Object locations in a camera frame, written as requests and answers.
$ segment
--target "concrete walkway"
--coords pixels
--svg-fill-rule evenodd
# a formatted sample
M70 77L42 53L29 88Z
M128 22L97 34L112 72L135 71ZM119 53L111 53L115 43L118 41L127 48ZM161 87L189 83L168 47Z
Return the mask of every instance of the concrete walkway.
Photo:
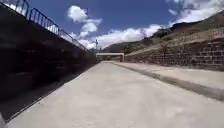
M137 63L113 63L224 101L224 72Z
M223 128L224 104L100 63L11 120L8 128Z

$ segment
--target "white structure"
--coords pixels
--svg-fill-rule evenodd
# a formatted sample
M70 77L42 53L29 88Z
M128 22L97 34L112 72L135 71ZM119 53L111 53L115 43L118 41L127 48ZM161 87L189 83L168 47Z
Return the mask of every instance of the white structure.
M96 57L99 56L120 56L120 61L124 61L124 53L96 53Z

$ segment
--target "white cloud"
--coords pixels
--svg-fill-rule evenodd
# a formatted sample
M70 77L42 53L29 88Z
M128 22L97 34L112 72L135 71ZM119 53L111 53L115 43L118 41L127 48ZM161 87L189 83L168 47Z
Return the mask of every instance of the white cloud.
M96 45L95 43L90 42L89 40L78 40L83 46L87 49L94 48Z
M175 10L172 10L172 9L169 9L168 10L170 14L176 16L177 15L177 12Z
M144 33L147 37L150 37L161 28L161 25L151 24L148 28L144 28Z
M78 38L78 36L77 36L75 33L73 33L73 32L71 32L69 35L70 35L73 39Z
M79 35L81 38L85 38L90 33L96 32L98 30L99 24L102 22L102 19L89 19L86 10L76 5L72 5L68 9L68 17L75 23L84 23Z
M85 38L87 35L89 35L89 32L80 32L79 37Z
M93 38L92 40L97 39L99 45L105 48L111 44L142 40L144 36L149 37L153 35L153 33L157 32L160 28L160 25L153 24L150 25L148 28L128 28L126 30L111 30L108 34L98 36L96 38Z
M86 22L82 26L82 31L80 32L80 37L84 38L92 32L96 32L98 30L98 25L102 22L102 19L87 19Z
M95 32L97 31L97 26L96 24L92 23L92 22L88 22L85 25L82 26L82 30L84 32Z
M177 20L170 23L204 20L224 9L224 0L167 0L180 4L182 10Z
M68 17L74 22L84 22L87 19L86 10L81 9L78 6L72 5L68 9Z

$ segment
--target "dark wall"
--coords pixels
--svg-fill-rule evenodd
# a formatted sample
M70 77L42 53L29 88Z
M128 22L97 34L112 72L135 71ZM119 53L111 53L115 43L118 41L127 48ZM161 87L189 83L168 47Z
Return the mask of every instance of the dark wall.
M95 63L95 55L0 6L0 101Z
M142 54L126 56L125 61L224 71L224 39L161 47Z

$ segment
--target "hill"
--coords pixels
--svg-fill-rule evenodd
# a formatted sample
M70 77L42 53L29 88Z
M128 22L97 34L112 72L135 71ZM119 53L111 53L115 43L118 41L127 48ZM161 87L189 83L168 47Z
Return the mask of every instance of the hill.
M224 27L224 11L221 11L202 21L177 23L171 28L160 29L158 32L154 33L153 36L144 38L141 41L113 44L103 49L103 52L123 52L128 54L153 44L220 27Z

